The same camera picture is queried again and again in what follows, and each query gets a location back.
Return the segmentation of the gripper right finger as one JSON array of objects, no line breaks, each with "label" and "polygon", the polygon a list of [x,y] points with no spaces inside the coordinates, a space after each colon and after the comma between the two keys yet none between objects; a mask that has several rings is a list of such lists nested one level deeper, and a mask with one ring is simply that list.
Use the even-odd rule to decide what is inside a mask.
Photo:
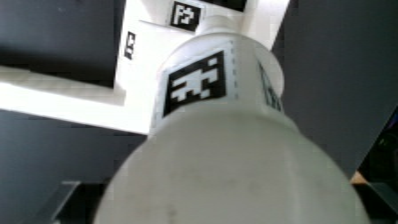
[{"label": "gripper right finger", "polygon": [[371,182],[360,172],[350,179],[371,224],[398,224],[398,191],[385,182]]}]

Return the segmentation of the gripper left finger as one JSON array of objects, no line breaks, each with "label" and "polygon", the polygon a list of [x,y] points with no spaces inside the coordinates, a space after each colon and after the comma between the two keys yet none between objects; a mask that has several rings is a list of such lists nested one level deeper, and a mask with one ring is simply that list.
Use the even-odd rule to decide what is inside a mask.
[{"label": "gripper left finger", "polygon": [[92,224],[103,182],[62,181],[33,217],[33,224]]}]

